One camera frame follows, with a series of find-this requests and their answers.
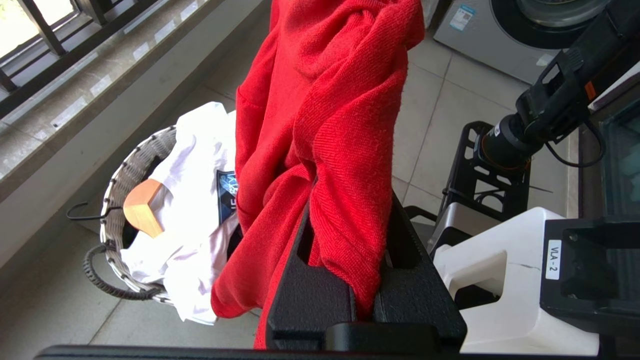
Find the metal railing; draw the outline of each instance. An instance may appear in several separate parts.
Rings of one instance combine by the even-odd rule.
[[[34,0],[18,0],[38,35],[0,58],[0,119],[71,68],[158,0],[70,0],[49,25]]]

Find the red knit fabric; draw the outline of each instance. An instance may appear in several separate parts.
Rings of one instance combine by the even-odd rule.
[[[309,265],[345,280],[359,317],[370,315],[407,50],[423,25],[419,0],[273,0],[269,35],[236,98],[244,238],[211,295],[221,317],[264,309],[257,348],[307,201]]]

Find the laundry basket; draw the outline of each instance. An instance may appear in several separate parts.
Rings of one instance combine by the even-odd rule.
[[[122,234],[126,219],[124,212],[120,209],[129,192],[142,182],[154,159],[158,157],[164,160],[169,155],[175,145],[175,131],[175,126],[160,130],[136,146],[113,174],[104,194],[104,205],[101,211],[104,218],[100,220],[101,244],[87,253],[83,267],[89,280],[112,296],[127,300],[153,299],[163,304],[173,305],[164,286],[134,280],[127,265],[122,262],[120,250],[123,248]],[[131,289],[130,291],[106,283],[96,273],[93,258],[100,253],[105,253],[114,273],[124,281]]]

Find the window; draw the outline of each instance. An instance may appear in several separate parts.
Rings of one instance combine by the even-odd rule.
[[[156,1],[0,0],[0,119]]]

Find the white plastic stand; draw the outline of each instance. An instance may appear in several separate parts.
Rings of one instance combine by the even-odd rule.
[[[540,309],[545,221],[562,219],[534,208],[433,260],[449,293],[476,285],[496,295],[492,304],[460,311],[468,327],[460,352],[596,356],[598,334],[582,331]]]

